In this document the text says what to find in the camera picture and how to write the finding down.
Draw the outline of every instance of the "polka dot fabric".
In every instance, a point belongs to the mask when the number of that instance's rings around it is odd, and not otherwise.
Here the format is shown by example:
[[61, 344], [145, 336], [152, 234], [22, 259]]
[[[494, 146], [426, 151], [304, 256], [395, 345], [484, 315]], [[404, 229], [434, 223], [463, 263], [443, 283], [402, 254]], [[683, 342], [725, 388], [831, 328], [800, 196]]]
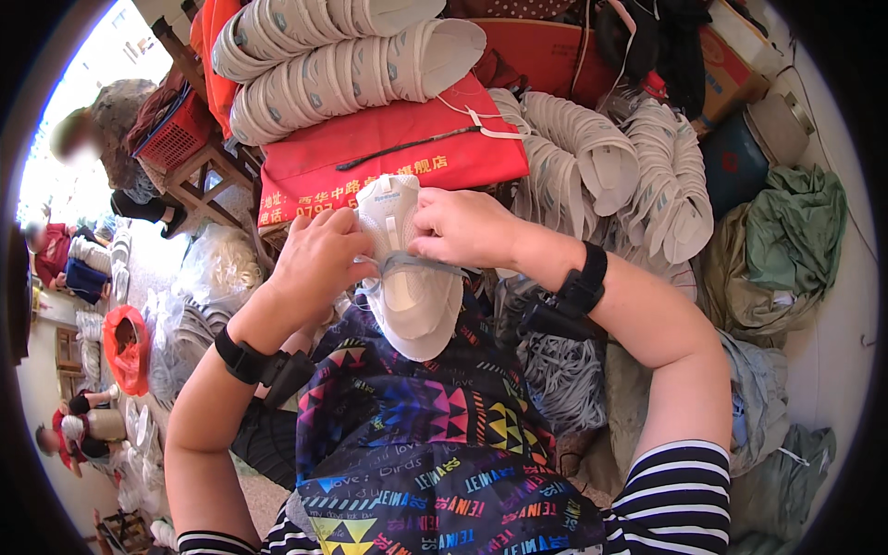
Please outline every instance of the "polka dot fabric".
[[456, 18], [547, 20], [567, 11], [571, 0], [451, 0]]

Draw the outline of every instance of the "red shirt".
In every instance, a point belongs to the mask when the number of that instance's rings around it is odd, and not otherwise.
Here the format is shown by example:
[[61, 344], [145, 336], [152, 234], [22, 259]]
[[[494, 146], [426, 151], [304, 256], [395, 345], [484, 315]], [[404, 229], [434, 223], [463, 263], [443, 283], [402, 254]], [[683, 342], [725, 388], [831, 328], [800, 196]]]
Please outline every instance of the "red shirt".
[[[83, 420], [84, 430], [89, 430], [90, 422], [86, 419], [86, 415], [78, 416]], [[61, 462], [64, 463], [66, 467], [71, 468], [71, 456], [65, 450], [65, 434], [61, 430], [61, 419], [64, 417], [65, 415], [56, 410], [55, 414], [52, 415], [52, 430], [59, 435], [59, 458], [61, 458]], [[71, 442], [71, 450], [74, 452], [74, 457], [77, 459], [78, 463], [86, 462], [86, 457], [80, 452], [80, 448], [73, 441]]]
[[70, 246], [65, 224], [46, 224], [46, 246], [34, 255], [34, 271], [44, 286], [49, 287], [50, 281], [65, 271]]

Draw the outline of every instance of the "red plastic basket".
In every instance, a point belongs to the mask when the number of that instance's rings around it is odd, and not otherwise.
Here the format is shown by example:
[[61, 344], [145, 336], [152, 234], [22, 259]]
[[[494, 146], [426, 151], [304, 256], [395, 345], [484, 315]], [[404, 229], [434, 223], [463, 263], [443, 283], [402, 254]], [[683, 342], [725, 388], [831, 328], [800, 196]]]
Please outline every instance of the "red plastic basket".
[[166, 122], [151, 134], [138, 151], [165, 170], [175, 170], [182, 162], [207, 144], [212, 131], [210, 110], [191, 91], [185, 100], [167, 115]]

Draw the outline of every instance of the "black and white striped sleeve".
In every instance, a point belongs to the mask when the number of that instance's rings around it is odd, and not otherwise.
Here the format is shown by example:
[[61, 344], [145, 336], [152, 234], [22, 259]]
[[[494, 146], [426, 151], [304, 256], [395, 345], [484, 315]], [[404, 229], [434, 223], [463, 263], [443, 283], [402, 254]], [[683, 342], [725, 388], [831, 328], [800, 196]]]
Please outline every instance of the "black and white striped sleeve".
[[632, 465], [605, 521], [607, 555], [727, 551], [727, 453], [708, 441], [674, 441]]
[[259, 551], [232, 535], [193, 531], [178, 537], [179, 555], [323, 555], [321, 546], [290, 522], [284, 507]]

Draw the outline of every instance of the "black shoe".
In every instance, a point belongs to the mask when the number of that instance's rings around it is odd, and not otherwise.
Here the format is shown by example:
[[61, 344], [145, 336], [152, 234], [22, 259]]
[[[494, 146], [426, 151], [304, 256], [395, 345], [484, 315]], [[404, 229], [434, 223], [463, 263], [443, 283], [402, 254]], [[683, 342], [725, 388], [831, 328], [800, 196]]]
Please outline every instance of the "black shoe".
[[182, 222], [188, 217], [188, 212], [185, 211], [184, 208], [176, 208], [172, 214], [172, 220], [169, 224], [167, 224], [167, 228], [161, 231], [161, 237], [164, 239], [169, 239], [173, 234], [176, 233], [176, 230], [179, 226], [182, 225]]

